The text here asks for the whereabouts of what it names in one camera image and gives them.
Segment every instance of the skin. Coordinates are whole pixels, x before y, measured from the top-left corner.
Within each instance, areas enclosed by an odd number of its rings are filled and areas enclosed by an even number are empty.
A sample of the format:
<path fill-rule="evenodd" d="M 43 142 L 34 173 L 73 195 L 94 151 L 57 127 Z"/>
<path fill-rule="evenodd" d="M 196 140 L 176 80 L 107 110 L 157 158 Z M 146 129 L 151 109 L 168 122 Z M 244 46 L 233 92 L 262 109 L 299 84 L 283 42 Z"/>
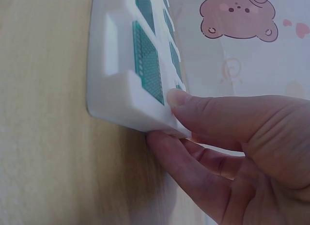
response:
<path fill-rule="evenodd" d="M 148 146 L 206 214 L 220 225 L 310 224 L 310 101 L 200 98 L 181 90 L 167 100 L 192 140 L 155 131 Z"/>

